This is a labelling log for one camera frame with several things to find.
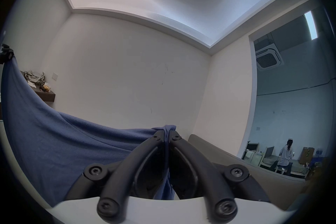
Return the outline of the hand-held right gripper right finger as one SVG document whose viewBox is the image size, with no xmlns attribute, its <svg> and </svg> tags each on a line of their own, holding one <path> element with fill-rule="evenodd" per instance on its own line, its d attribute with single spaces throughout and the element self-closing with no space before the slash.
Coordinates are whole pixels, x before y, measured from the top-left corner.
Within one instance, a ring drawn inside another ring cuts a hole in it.
<svg viewBox="0 0 336 224">
<path fill-rule="evenodd" d="M 235 198 L 271 202 L 245 166 L 212 163 L 173 130 L 169 132 L 169 173 L 181 200 L 204 197 L 211 223 L 228 223 L 236 217 Z"/>
</svg>

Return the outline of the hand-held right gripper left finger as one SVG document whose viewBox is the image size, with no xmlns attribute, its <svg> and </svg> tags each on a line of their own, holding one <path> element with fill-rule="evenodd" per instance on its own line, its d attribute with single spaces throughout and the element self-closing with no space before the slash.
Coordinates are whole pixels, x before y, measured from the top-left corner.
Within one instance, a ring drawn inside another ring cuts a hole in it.
<svg viewBox="0 0 336 224">
<path fill-rule="evenodd" d="M 65 200 L 99 197 L 96 211 L 107 223 L 121 223 L 126 219 L 129 196 L 164 200 L 168 197 L 164 140 L 164 130 L 157 130 L 125 159 L 88 165 L 71 186 Z"/>
</svg>

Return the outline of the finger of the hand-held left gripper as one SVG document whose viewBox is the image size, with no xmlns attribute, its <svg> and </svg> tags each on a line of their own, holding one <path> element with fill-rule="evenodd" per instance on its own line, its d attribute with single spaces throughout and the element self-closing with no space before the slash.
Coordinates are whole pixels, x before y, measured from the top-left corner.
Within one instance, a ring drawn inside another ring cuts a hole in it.
<svg viewBox="0 0 336 224">
<path fill-rule="evenodd" d="M 1 44 L 0 47 L 0 64 L 10 61 L 14 57 L 14 51 L 9 45 Z"/>
</svg>

